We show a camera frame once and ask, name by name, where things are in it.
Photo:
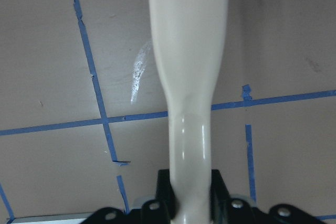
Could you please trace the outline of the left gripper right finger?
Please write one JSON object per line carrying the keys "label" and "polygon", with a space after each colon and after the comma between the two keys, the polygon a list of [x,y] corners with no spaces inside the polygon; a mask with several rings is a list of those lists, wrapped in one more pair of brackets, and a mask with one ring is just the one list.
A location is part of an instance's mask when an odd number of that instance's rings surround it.
{"label": "left gripper right finger", "polygon": [[230,194],[217,169],[211,173],[211,220],[213,223],[225,224],[227,221],[227,202]]}

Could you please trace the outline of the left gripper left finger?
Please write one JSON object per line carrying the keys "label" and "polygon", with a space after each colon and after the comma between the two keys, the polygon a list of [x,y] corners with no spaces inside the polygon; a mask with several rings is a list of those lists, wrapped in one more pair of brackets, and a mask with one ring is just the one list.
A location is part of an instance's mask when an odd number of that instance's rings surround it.
{"label": "left gripper left finger", "polygon": [[180,202],[175,195],[175,191],[170,181],[170,170],[160,169],[158,171],[155,199],[158,200],[164,209],[164,218],[169,223],[178,223],[178,213]]}

